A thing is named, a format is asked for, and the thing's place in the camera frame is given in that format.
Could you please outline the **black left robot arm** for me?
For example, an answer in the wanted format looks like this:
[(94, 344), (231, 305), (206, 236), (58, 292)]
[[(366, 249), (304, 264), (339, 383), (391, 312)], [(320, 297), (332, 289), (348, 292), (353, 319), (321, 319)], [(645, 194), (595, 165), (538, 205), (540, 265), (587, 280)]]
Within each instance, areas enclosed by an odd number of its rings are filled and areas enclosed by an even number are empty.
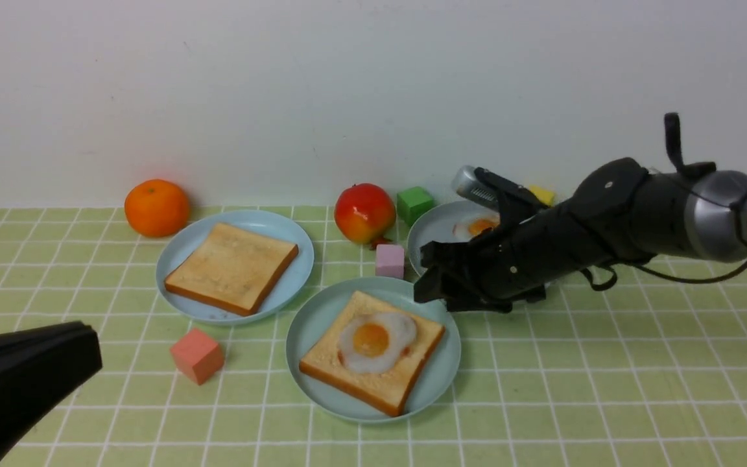
[(0, 333), (0, 461), (101, 369), (98, 334), (81, 321)]

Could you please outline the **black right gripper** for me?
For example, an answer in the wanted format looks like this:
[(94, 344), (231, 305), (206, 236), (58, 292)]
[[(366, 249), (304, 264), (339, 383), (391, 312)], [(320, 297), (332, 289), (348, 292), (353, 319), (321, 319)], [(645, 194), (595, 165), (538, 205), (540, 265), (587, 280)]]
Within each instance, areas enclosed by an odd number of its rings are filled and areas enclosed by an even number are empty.
[(590, 277), (604, 264), (604, 240), (566, 203), (533, 215), (508, 207), (494, 230), (465, 243), (431, 241), (420, 248), (423, 272), (413, 301), (444, 300), (451, 313), (509, 313), (518, 301), (539, 302), (546, 284), (570, 273)]

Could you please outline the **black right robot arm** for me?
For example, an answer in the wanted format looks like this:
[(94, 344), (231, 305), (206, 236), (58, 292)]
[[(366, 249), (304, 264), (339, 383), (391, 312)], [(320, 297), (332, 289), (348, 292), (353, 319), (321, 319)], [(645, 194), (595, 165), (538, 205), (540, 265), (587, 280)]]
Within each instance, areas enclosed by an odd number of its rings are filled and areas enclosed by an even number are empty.
[(593, 171), (552, 207), (530, 190), (480, 167), (463, 167), (456, 192), (498, 213), (500, 224), (464, 242), (429, 241), (418, 249), (419, 304), (444, 301), (451, 313), (509, 313), (542, 301), (548, 283), (617, 264), (643, 272), (659, 255), (738, 263), (747, 269), (747, 175), (691, 163), (652, 174), (631, 158)]

